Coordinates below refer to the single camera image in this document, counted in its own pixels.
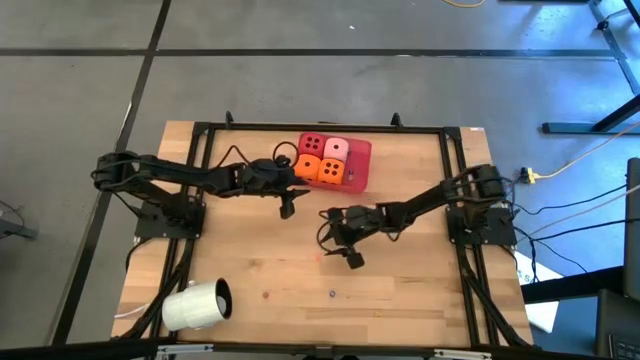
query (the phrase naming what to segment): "gray floor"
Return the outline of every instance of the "gray floor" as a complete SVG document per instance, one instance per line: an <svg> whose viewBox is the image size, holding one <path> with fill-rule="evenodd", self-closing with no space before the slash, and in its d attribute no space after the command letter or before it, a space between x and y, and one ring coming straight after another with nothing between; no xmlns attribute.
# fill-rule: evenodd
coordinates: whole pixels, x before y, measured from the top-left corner
<svg viewBox="0 0 640 360"><path fill-rule="evenodd" d="M604 1L605 13L621 6ZM0 0L0 47L146 47L160 3ZM174 1L160 47L607 49L595 24L586 5L488 0L468 10L417 0L184 0ZM638 27L622 17L611 28L640 69ZM40 230L36 241L0 242L2 348L47 341L96 196L88 174L113 148L140 64L137 57L0 57L0 199L21 206ZM631 96L609 59L156 58L129 148L153 153L166 120L221 121L226 110L237 121L361 124L386 124L397 111L412 125L485 127L504 174L524 165L547 173L603 138L543 136L541 123L595 122ZM517 202L537 208L619 186L626 159L638 155L637 138L618 139L562 176L518 187ZM575 210L519 215L517 223L534 230ZM618 202L555 230L622 216ZM108 338L134 225L112 202L71 341ZM549 244L590 270L622 263L621 227ZM562 274L580 272L538 252ZM577 311L593 316L572 321ZM588 353L594 319L594 301L563 303L554 333L535 332L536 342Z"/></svg>

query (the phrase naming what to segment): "yellow cable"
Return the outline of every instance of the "yellow cable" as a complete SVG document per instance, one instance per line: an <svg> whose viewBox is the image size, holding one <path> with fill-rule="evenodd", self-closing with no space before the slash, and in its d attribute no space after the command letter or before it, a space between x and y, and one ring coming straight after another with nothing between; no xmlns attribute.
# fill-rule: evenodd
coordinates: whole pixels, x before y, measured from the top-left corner
<svg viewBox="0 0 640 360"><path fill-rule="evenodd" d="M465 9L471 9L471 8L474 8L474 7L478 7L478 6L482 5L482 4L484 4L484 2L485 2L485 0L480 0L480 2L478 2L476 4L458 4L458 3L455 3L455 2L453 2L451 0L442 0L442 1L446 2L449 5L453 5L455 7L461 7L461 8L465 8Z"/></svg>
<svg viewBox="0 0 640 360"><path fill-rule="evenodd" d="M605 146L606 144L608 144L608 143L609 143L610 141L612 141L613 139L618 138L618 137L620 137L620 136L622 136L622 135L624 135L624 134L628 133L629 131L633 130L636 126L640 126L640 122L635 123L635 124L633 124L633 125L629 126L628 128L626 128L626 129L622 130L621 132L619 132L619 133L615 134L615 135L614 135L614 136L612 136L609 140L607 140L607 141L603 142L602 144L600 144L600 145L598 145L598 146L594 147L593 149L591 149L591 150L587 151L586 153L584 153L584 154L580 155L577 159L573 160L572 162L568 163L567 165L565 165L565 166L561 167L560 169L556 170L555 172L553 172L553 173L551 173L551 174L549 174L549 175L540 175L540 174L533 173L533 177L534 177L534 179L549 179L549 178L552 178L552 177L554 177L554 176L556 176L556 175L560 174L561 172L563 172L563 171L567 170L569 167L571 167L573 164L577 163L579 160L583 159L583 158L584 158L584 157L586 157L587 155L589 155L589 154L591 154L592 152L594 152L594 151L598 150L599 148L601 148L601 147Z"/></svg>

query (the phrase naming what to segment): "wooden tabletop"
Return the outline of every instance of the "wooden tabletop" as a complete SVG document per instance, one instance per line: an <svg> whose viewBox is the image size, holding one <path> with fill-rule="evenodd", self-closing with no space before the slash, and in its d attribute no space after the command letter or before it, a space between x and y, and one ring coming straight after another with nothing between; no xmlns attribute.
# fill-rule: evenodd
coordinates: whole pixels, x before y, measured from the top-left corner
<svg viewBox="0 0 640 360"><path fill-rule="evenodd" d="M186 161L193 122L167 122L158 156ZM462 128L468 166L490 163L481 128ZM211 166L237 145L250 160L269 158L275 145L297 143L299 133L216 131ZM322 256L315 241L329 207L402 201L444 178L438 137L427 134L349 133L373 145L369 184L360 195L313 189L295 200L296 213L279 218L280 200L205 196L207 213L197 241L189 279L225 278L233 296L231 319L211 328L180 331L184 341L334 344L373 346L469 345L460 276L447 236L444 209L416 219L398 242L377 234L357 245L364 267L351 270L340 256ZM451 158L455 150L450 146ZM233 154L227 163L240 161ZM176 185L164 186L178 191ZM118 313L151 301L168 241L152 240L132 256ZM513 259L485 246L491 295L521 337L531 342ZM481 339L486 342L482 307L476 299ZM114 322L125 332L133 315Z"/></svg>

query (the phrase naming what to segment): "orange dice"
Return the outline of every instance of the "orange dice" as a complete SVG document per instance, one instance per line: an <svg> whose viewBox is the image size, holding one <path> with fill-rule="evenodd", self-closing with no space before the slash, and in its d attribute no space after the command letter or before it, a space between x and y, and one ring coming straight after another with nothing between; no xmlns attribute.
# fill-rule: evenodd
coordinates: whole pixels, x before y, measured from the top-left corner
<svg viewBox="0 0 640 360"><path fill-rule="evenodd" d="M329 184L342 184L344 175L344 163L335 159L324 159L320 162L318 169L318 181Z"/></svg>
<svg viewBox="0 0 640 360"><path fill-rule="evenodd" d="M309 154L300 154L294 171L296 176L303 180L316 180L319 168L320 158Z"/></svg>

